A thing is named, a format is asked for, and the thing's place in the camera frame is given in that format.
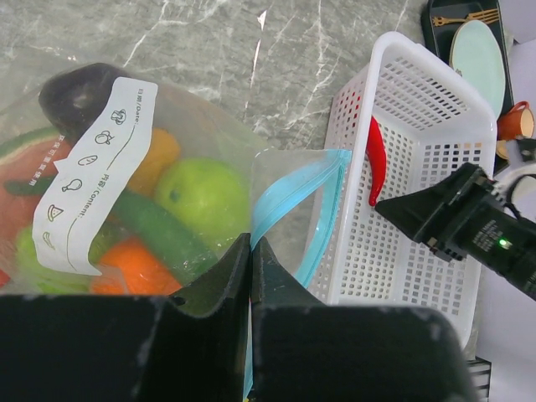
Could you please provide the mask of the green chili pepper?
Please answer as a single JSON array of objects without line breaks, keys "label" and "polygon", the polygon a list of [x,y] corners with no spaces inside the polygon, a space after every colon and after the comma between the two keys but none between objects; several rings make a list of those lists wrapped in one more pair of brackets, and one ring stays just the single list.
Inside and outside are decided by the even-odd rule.
[{"label": "green chili pepper", "polygon": [[31,233],[39,264],[75,275],[98,276],[89,250],[106,217],[112,215],[134,234],[182,284],[195,280],[217,262],[207,245],[150,198],[133,193],[109,176],[100,179],[42,177],[30,188],[7,181],[13,196],[39,196]]}]

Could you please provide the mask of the orange fruit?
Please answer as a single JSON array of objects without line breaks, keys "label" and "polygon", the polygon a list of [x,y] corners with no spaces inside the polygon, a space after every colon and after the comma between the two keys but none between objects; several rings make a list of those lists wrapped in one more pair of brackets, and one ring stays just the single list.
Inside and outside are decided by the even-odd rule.
[{"label": "orange fruit", "polygon": [[182,288],[168,268],[136,237],[112,246],[99,264],[105,269],[90,283],[93,294],[169,296]]}]

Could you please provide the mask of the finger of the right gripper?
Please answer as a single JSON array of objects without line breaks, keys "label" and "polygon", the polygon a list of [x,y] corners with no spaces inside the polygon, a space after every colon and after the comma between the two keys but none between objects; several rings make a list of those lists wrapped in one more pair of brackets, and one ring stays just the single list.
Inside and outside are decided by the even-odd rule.
[{"label": "finger of the right gripper", "polygon": [[464,260],[468,252],[460,235],[487,200],[493,200],[494,181],[472,163],[462,164],[437,184],[395,198],[379,201],[375,212],[406,237],[423,244],[447,262]]}]

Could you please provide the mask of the clear zip bag blue zipper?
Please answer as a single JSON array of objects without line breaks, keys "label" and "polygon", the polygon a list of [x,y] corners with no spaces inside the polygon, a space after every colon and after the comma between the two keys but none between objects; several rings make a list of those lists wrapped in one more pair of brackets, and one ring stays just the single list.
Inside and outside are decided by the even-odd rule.
[{"label": "clear zip bag blue zipper", "polygon": [[1,291],[169,295],[242,234],[309,286],[351,159],[272,147],[121,66],[24,50],[1,72]]}]

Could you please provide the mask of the red chili pepper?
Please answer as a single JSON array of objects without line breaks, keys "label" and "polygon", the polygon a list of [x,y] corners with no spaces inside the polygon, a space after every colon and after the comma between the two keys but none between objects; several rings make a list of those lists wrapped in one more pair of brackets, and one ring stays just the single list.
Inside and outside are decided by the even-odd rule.
[{"label": "red chili pepper", "polygon": [[373,116],[369,124],[366,155],[372,175],[368,203],[371,207],[374,207],[378,202],[378,197],[384,186],[387,172],[387,157],[379,124]]}]

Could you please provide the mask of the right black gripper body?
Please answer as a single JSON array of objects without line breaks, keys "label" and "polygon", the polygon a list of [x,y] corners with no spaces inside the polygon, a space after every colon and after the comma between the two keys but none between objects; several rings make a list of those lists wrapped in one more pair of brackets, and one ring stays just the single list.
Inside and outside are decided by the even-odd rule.
[{"label": "right black gripper body", "polygon": [[535,298],[535,223],[513,204],[513,181],[504,206],[485,203],[462,229],[462,249],[522,293]]}]

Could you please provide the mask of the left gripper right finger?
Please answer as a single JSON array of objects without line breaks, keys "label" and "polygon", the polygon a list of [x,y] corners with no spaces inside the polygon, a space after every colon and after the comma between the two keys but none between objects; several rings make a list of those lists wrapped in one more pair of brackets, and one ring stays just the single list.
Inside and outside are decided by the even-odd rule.
[{"label": "left gripper right finger", "polygon": [[452,325],[427,307],[328,306],[252,252],[253,389],[260,401],[475,401]]}]

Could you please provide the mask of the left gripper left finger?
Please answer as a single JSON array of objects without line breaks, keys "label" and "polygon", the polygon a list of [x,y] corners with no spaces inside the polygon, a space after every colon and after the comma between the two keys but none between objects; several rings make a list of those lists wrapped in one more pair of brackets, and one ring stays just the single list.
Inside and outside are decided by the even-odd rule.
[{"label": "left gripper left finger", "polygon": [[241,401],[250,237],[172,296],[6,295],[4,401]]}]

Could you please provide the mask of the dark brown fruit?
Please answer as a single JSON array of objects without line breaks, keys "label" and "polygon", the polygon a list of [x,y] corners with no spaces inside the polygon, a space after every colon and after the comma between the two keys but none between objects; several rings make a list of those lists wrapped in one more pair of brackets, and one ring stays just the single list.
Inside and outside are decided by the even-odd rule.
[{"label": "dark brown fruit", "polygon": [[48,79],[39,105],[50,123],[76,144],[104,110],[114,81],[128,73],[111,64],[94,63]]}]

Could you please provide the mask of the yellow mango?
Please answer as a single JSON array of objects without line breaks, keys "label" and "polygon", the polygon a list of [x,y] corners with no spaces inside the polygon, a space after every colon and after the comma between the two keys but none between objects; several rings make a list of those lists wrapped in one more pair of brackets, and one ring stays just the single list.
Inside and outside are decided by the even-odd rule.
[{"label": "yellow mango", "polygon": [[147,155],[132,174],[127,188],[151,197],[162,173],[179,158],[180,151],[181,148],[174,135],[162,128],[153,128]]}]

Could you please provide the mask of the green apple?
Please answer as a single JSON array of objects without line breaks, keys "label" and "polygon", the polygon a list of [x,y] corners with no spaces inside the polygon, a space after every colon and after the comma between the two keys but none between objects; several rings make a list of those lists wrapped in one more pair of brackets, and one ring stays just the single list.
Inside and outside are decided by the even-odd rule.
[{"label": "green apple", "polygon": [[216,252],[249,230],[249,184],[225,162],[189,157],[173,163],[160,177],[154,199]]}]

